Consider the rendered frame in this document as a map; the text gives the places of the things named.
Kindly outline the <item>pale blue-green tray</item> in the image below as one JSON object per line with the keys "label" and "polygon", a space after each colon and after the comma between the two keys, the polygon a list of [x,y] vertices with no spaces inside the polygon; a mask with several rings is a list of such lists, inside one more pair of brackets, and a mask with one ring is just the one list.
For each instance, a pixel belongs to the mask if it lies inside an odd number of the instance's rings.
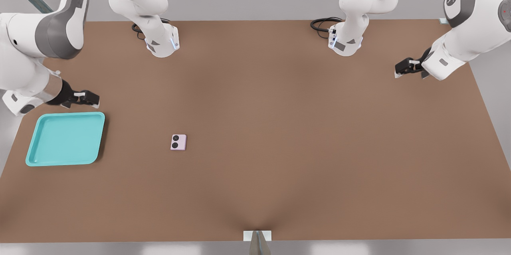
{"label": "pale blue-green tray", "polygon": [[36,122],[27,151],[27,166],[84,165],[96,161],[105,115],[93,113],[44,114]]}

